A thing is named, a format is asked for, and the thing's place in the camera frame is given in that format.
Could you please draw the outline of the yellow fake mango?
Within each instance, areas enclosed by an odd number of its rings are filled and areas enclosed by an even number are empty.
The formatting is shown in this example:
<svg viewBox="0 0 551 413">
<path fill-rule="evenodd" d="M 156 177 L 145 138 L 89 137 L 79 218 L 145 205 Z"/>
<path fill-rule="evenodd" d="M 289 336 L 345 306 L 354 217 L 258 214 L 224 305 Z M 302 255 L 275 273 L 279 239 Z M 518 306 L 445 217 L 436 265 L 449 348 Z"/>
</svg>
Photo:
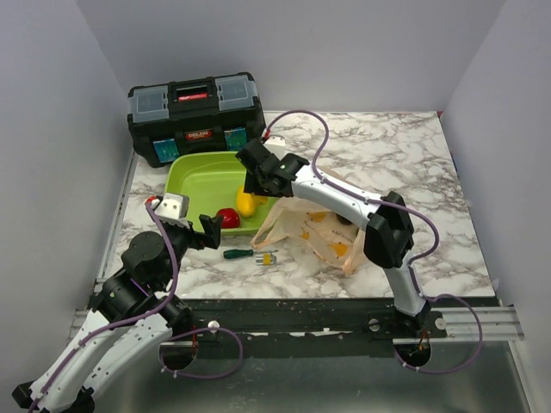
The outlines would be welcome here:
<svg viewBox="0 0 551 413">
<path fill-rule="evenodd" d="M 239 186 L 236 194 L 236 210 L 240 216 L 248 219 L 257 210 L 257 202 L 254 194 L 246 193 L 244 186 Z"/>
</svg>

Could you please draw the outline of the translucent orange plastic bag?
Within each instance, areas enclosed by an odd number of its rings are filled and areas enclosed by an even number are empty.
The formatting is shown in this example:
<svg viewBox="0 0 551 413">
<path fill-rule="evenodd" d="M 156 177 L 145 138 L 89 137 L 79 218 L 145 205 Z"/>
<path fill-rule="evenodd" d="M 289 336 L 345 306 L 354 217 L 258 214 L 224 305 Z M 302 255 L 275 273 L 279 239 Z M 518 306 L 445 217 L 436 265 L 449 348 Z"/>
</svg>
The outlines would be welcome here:
<svg viewBox="0 0 551 413">
<path fill-rule="evenodd" d="M 277 200 L 253 236 L 251 247 L 263 250 L 284 239 L 297 240 L 319 260 L 346 275 L 355 273 L 367 261 L 363 252 L 365 231 L 308 200 Z"/>
</svg>

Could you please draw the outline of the yellow fake lemon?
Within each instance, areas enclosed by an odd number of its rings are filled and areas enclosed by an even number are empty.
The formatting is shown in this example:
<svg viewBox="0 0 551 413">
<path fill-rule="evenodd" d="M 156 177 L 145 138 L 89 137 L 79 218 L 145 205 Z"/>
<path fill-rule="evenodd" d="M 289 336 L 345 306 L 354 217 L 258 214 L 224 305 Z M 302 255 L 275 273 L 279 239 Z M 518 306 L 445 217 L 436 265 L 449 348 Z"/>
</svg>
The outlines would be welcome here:
<svg viewBox="0 0 551 413">
<path fill-rule="evenodd" d="M 269 201 L 268 196 L 261 196 L 261 195 L 258 195 L 258 194 L 252 194 L 251 199 L 253 200 L 253 202 L 256 206 L 265 205 Z"/>
</svg>

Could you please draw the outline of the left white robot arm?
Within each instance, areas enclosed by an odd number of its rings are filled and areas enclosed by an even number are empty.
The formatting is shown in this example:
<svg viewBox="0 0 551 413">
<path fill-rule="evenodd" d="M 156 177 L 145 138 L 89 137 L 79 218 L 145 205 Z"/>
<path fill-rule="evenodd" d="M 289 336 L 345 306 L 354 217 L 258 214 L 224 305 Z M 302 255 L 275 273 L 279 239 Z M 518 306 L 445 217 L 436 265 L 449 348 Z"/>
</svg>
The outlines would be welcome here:
<svg viewBox="0 0 551 413">
<path fill-rule="evenodd" d="M 154 214 L 157 231 L 136 235 L 122 267 L 90 298 L 90 310 L 61 356 L 12 397 L 29 412 L 91 412 L 96 400 L 131 361 L 165 339 L 183 339 L 195 326 L 191 309 L 175 294 L 180 262 L 189 249 L 217 249 L 219 218 L 200 217 L 203 230 L 172 225 Z"/>
</svg>

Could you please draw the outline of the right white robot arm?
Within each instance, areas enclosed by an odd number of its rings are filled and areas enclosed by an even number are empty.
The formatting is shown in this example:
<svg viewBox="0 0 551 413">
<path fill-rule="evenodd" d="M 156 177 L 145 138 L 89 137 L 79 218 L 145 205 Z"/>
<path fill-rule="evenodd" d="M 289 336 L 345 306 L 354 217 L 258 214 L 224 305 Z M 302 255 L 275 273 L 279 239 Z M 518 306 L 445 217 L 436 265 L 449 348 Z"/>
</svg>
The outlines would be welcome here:
<svg viewBox="0 0 551 413">
<path fill-rule="evenodd" d="M 369 194 L 332 180 L 303 157 L 288 153 L 278 158 L 259 139 L 247 143 L 236 158 L 247 172 L 247 192 L 308 200 L 364 231 L 364 255 L 383 269 L 393 292 L 398 331 L 414 337 L 425 330 L 430 303 L 412 268 L 414 228 L 401 195 Z"/>
</svg>

